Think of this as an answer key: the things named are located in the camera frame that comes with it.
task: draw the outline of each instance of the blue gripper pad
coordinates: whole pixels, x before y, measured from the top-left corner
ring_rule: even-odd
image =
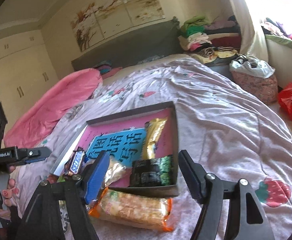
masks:
[[[84,200],[87,205],[92,200],[97,199],[98,192],[101,189],[108,167],[109,155],[107,152],[102,151],[96,161],[85,168],[88,169],[83,180],[85,193]]]

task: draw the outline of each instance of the painted fingernail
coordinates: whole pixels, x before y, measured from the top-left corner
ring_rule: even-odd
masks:
[[[8,192],[6,190],[2,191],[4,197],[8,197]]]
[[[15,187],[12,189],[13,194],[17,195],[19,193],[19,188]]]

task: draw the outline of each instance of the white plastic bag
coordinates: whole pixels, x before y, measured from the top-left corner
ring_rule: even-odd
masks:
[[[233,60],[230,63],[230,71],[245,73],[254,77],[269,78],[275,72],[275,69],[271,67],[266,61],[259,60],[253,56],[246,56],[248,61],[240,64]]]

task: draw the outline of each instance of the clothing pile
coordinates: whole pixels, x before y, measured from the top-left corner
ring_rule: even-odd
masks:
[[[181,31],[181,47],[203,64],[229,64],[237,57],[241,36],[234,16],[212,23],[205,16],[196,16],[187,20]]]
[[[289,34],[280,22],[275,22],[269,18],[265,18],[261,23],[261,26],[266,35],[275,35],[292,40],[292,33]]]

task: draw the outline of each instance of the open box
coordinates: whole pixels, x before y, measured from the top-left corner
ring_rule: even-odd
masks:
[[[91,141],[101,134],[110,134],[127,130],[132,127],[144,128],[145,123],[154,118],[168,117],[166,125],[157,143],[156,158],[173,155],[173,184],[161,187],[128,187],[129,174],[118,182],[110,185],[117,191],[142,195],[148,197],[174,197],[178,196],[177,174],[178,174],[178,129],[174,103],[172,101],[144,106],[97,119],[87,121],[75,134],[65,147],[50,173],[60,176],[65,163],[69,160],[72,152],[78,147],[88,150]]]

